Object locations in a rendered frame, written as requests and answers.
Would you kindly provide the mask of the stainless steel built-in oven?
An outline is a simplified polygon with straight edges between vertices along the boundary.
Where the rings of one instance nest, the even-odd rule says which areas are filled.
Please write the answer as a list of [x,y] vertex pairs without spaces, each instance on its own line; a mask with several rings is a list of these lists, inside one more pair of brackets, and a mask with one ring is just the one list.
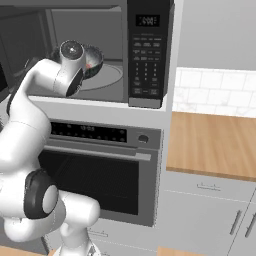
[[39,162],[60,190],[97,200],[102,218],[151,226],[160,139],[158,129],[53,120]]

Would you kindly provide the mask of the dark bowl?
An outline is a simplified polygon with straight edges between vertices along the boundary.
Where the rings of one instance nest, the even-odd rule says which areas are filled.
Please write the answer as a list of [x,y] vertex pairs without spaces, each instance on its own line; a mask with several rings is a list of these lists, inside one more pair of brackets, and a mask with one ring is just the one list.
[[93,67],[91,69],[84,71],[84,79],[90,79],[96,76],[101,70],[104,62],[103,52],[96,46],[93,45],[84,45],[85,55],[86,55],[86,63],[92,63]]

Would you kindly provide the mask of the white drawer front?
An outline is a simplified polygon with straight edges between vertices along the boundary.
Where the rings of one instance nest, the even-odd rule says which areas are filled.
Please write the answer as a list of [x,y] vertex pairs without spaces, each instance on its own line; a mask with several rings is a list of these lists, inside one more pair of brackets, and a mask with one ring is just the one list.
[[[221,191],[211,191],[197,188],[197,184],[215,184]],[[256,184],[254,182],[239,181],[226,178],[218,178],[197,174],[188,174],[175,171],[167,171],[162,178],[162,186],[172,192],[183,192],[192,195],[230,199],[241,202],[249,202]]]
[[157,230],[100,218],[88,230],[105,231],[108,238],[90,235],[102,256],[157,256]]

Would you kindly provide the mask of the white tall appliance cabinet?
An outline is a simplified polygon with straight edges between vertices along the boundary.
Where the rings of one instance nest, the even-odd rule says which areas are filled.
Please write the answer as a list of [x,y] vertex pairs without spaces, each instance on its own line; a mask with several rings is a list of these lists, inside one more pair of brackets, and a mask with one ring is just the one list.
[[172,113],[173,92],[175,84],[175,69],[180,29],[180,10],[175,6],[171,40],[170,61],[168,65],[167,93],[159,108],[130,106],[122,102],[105,102],[93,100],[62,99],[55,93],[44,89],[36,89],[32,93],[34,102],[42,107],[53,120],[67,122],[97,123],[111,126],[131,126],[161,131],[160,151],[158,155],[157,188],[155,193],[154,223],[151,226],[157,230],[159,201],[162,196],[162,178],[166,171],[168,138]]

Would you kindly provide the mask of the white cupboard door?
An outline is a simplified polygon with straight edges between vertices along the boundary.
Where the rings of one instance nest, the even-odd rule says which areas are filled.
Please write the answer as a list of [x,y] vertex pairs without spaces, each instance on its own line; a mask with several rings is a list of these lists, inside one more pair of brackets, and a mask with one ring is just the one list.
[[249,237],[245,238],[247,227],[249,226],[254,213],[256,213],[256,201],[252,200],[243,217],[228,256],[256,256],[256,222],[254,223]]
[[[157,219],[158,245],[206,256],[227,256],[247,202],[164,191]],[[237,211],[242,214],[230,235]]]

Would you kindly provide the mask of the black microwave oven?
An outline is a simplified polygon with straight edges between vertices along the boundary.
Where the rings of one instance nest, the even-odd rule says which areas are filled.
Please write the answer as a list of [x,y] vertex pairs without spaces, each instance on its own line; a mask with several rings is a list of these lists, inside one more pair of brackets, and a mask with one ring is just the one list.
[[167,93],[174,0],[0,0],[0,63],[9,92],[27,60],[66,40],[98,47],[121,66],[116,83],[74,97],[159,108]]

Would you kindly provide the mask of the black microwave door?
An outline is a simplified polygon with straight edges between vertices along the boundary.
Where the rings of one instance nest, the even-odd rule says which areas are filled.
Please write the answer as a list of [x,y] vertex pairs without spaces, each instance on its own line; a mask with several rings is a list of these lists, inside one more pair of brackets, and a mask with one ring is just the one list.
[[9,95],[8,83],[0,63],[0,103]]

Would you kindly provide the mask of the black glass oven door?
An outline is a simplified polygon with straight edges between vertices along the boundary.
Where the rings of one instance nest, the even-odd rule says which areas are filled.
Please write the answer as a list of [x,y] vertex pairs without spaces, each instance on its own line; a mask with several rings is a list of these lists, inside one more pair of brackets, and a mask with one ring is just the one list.
[[133,161],[101,156],[43,150],[41,167],[57,187],[97,200],[104,219],[151,227],[154,223],[158,153],[151,161]]

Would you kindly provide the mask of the grey microwave turntable plate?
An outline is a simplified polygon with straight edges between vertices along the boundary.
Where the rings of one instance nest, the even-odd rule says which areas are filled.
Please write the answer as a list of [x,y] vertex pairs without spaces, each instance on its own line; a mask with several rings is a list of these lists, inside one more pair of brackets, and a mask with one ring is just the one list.
[[94,77],[83,81],[81,89],[89,91],[103,88],[118,82],[122,77],[123,70],[121,66],[104,64]]

